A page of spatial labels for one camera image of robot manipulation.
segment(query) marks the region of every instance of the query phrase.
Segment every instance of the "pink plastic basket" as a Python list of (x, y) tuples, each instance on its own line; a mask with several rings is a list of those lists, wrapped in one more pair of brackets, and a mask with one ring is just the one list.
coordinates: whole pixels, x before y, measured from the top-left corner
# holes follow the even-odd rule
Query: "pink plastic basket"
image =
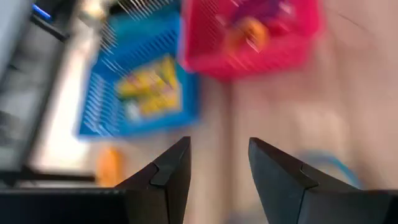
[(319, 27), (317, 0), (290, 0), (295, 10), (295, 29), (271, 38), (257, 52), (243, 47), (235, 54), (220, 50), (225, 26), (220, 18), (230, 18), (237, 10), (233, 0), (185, 0), (181, 64), (221, 80), (245, 77), (259, 72), (296, 67), (307, 58), (310, 42)]

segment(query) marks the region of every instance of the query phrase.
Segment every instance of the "orange object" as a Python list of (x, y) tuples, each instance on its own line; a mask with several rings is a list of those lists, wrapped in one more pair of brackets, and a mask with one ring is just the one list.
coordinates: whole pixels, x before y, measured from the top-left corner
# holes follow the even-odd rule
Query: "orange object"
[(226, 35), (225, 51), (235, 51), (248, 42), (255, 50), (262, 50), (269, 42), (268, 28), (253, 17), (239, 21)]
[(96, 179), (101, 187), (114, 187), (124, 180), (122, 154), (115, 147), (103, 150), (96, 165)]

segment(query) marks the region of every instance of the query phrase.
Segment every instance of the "blue basket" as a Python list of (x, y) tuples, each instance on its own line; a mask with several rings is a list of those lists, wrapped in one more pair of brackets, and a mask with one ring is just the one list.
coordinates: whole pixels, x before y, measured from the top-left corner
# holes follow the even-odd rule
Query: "blue basket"
[(147, 133), (156, 129), (167, 129), (191, 124), (198, 114), (197, 76), (185, 72), (175, 64), (176, 74), (181, 84), (182, 109), (158, 118), (141, 122), (126, 117), (123, 103), (120, 102), (114, 85), (131, 70), (170, 54), (175, 57), (178, 45), (180, 16), (178, 13), (162, 15), (140, 21), (144, 29), (124, 34), (113, 55), (100, 52), (96, 65), (88, 79), (88, 88), (83, 103), (79, 135), (86, 137), (127, 137)]

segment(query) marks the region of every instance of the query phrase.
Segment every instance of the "wooden floor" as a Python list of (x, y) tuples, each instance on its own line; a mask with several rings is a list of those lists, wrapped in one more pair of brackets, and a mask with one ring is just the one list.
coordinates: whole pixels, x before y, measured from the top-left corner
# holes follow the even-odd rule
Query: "wooden floor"
[[(327, 0), (320, 7), (325, 28), (302, 68), (232, 85), (204, 78), (200, 124), (116, 143), (133, 174), (179, 137), (192, 136), (185, 223), (265, 223), (248, 162), (251, 136), (293, 155), (328, 151), (367, 188), (398, 188), (398, 2)], [(42, 169), (92, 170), (98, 148), (108, 144), (71, 134), (82, 51), (71, 50), (65, 62), (58, 99), (68, 100), (53, 104), (34, 161)]]

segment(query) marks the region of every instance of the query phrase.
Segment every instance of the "plastic basket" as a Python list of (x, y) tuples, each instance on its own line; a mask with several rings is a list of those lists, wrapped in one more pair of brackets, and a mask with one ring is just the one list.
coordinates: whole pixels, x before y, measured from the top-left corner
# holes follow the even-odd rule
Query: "plastic basket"
[(126, 137), (156, 129), (190, 124), (198, 113), (197, 76), (186, 73), (176, 63), (175, 69), (181, 85), (181, 110), (170, 112), (142, 122), (127, 118), (114, 84), (134, 68), (162, 57), (175, 56), (177, 51), (180, 17), (178, 13), (141, 21), (141, 26), (152, 28), (140, 37), (125, 38), (114, 49), (113, 55), (98, 57), (88, 79), (83, 102), (79, 135), (86, 137)]
[(245, 77), (300, 65), (310, 49), (310, 41), (319, 27), (317, 0), (290, 0), (295, 9), (295, 29), (277, 38), (259, 52), (251, 47), (235, 54), (220, 50), (226, 28), (220, 18), (236, 12), (232, 0), (187, 0), (183, 6), (184, 43), (180, 61), (187, 70), (222, 80)]

